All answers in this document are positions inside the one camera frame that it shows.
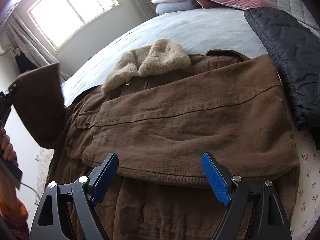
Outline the person's left hand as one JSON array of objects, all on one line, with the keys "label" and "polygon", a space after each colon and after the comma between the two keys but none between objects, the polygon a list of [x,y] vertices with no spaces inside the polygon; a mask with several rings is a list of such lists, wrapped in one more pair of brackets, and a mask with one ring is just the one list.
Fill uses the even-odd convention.
[{"label": "person's left hand", "polygon": [[4,128],[1,128],[1,150],[3,151],[4,160],[13,161],[17,160],[16,151],[10,142],[10,137],[7,135]]}]

